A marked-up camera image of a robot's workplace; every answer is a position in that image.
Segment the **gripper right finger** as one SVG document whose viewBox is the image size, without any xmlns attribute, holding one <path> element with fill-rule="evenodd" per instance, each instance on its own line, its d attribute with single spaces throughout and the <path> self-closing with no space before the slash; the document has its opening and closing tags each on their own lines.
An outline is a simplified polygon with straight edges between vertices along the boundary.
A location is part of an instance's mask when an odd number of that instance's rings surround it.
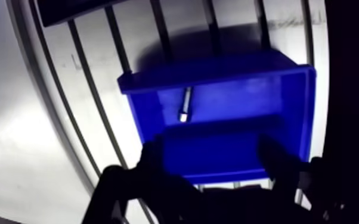
<svg viewBox="0 0 359 224">
<path fill-rule="evenodd" d="M 268 135 L 259 135 L 257 154 L 281 198 L 298 189 L 307 197 L 311 223 L 359 223 L 359 156 L 302 161 Z"/>
</svg>

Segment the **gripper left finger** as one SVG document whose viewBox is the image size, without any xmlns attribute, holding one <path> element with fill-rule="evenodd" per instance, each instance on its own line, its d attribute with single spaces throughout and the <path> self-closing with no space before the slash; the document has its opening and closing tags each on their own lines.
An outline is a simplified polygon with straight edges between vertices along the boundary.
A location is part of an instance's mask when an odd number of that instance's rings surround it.
<svg viewBox="0 0 359 224">
<path fill-rule="evenodd" d="M 133 169 L 106 167 L 92 194 L 83 223 L 123 223 L 129 200 L 141 199 L 161 223 L 204 223 L 203 195 L 163 165 L 164 141 L 143 144 Z"/>
</svg>

